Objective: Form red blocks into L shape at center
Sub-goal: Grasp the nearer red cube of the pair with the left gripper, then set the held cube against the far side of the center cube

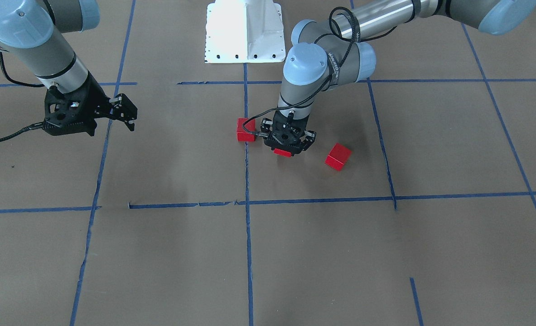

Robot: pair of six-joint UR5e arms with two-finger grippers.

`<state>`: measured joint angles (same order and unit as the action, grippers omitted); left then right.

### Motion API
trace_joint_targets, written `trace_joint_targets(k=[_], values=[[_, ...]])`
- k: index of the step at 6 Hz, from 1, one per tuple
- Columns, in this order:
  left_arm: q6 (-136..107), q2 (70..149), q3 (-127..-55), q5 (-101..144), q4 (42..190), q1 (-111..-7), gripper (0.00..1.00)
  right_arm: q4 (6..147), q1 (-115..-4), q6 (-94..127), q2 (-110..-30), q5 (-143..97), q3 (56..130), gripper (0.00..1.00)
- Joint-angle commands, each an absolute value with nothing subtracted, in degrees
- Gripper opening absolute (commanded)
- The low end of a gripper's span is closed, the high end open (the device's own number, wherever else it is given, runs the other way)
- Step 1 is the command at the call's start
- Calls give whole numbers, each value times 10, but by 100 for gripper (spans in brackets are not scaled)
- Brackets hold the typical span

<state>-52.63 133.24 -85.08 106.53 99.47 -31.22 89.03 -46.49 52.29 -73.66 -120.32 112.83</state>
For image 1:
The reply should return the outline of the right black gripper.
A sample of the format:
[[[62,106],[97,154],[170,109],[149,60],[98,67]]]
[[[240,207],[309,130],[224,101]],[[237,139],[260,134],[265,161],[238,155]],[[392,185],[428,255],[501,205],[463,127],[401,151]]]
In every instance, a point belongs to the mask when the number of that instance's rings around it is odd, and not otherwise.
[[[110,99],[90,73],[78,89],[60,93],[55,86],[46,91],[44,99],[45,118],[42,129],[52,136],[75,133],[95,135],[96,118],[104,117],[97,111],[107,110],[111,105],[111,120],[119,120],[131,132],[135,131],[138,109],[125,94]]]

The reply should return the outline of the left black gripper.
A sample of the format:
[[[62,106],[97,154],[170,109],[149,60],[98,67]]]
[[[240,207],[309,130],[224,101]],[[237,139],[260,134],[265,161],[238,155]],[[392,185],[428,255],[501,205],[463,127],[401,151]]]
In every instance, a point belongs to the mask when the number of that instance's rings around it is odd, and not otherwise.
[[[259,136],[264,140],[264,144],[274,150],[274,148],[290,151],[299,154],[306,151],[316,139],[317,134],[312,130],[307,130],[309,116],[303,119],[289,120],[284,114],[277,111],[272,120],[263,118],[260,123]]]

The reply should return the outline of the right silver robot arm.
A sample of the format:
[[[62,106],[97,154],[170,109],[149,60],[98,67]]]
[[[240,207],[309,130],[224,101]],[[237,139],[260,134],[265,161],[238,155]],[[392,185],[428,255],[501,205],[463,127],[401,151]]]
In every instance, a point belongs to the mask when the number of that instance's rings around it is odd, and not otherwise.
[[[44,120],[5,136],[0,142],[30,130],[50,135],[88,133],[96,119],[120,120],[135,130],[137,107],[125,94],[108,97],[83,64],[64,33],[82,32],[100,23],[95,0],[0,0],[0,63],[12,53],[45,87]]]

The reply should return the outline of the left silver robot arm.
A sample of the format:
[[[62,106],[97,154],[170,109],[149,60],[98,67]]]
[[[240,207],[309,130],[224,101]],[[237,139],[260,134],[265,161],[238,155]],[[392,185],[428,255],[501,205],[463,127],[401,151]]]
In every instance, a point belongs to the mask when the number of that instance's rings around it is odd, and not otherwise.
[[[370,41],[416,18],[444,16],[482,33],[503,35],[533,12],[536,0],[374,0],[354,9],[336,7],[326,21],[303,20],[292,33],[280,99],[255,136],[275,154],[307,150],[317,134],[307,128],[315,97],[366,80],[377,58]]]

